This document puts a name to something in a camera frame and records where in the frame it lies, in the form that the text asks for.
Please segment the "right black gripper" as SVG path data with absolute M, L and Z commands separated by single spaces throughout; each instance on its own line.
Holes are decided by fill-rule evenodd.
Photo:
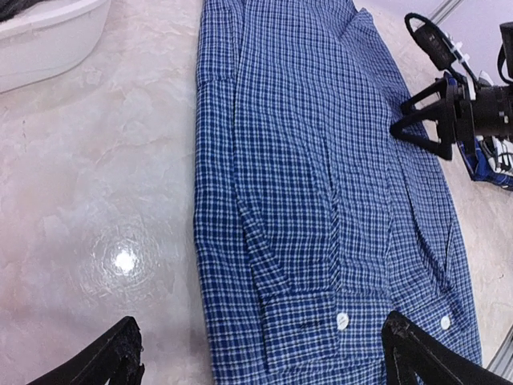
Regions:
M 405 117 L 390 126 L 393 138 L 451 160 L 457 141 L 512 135 L 512 86 L 481 87 L 472 99 L 467 86 L 442 77 L 404 102 L 401 111 Z M 436 123 L 437 140 L 409 131 L 425 120 Z

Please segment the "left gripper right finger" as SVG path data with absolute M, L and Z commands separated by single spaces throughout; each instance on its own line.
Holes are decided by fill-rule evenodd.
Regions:
M 403 314 L 389 313 L 382 327 L 388 384 L 510 384 L 454 353 Z

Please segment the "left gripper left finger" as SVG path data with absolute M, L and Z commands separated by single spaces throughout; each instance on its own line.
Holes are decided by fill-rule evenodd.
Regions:
M 76 356 L 30 383 L 140 384 L 145 372 L 142 351 L 139 326 L 132 316 L 125 316 Z

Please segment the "blue checked long sleeve shirt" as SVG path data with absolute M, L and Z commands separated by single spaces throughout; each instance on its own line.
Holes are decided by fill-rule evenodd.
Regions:
M 351 1 L 206 1 L 194 236 L 218 384 L 383 384 L 398 311 L 474 363 L 463 237 L 409 92 Z

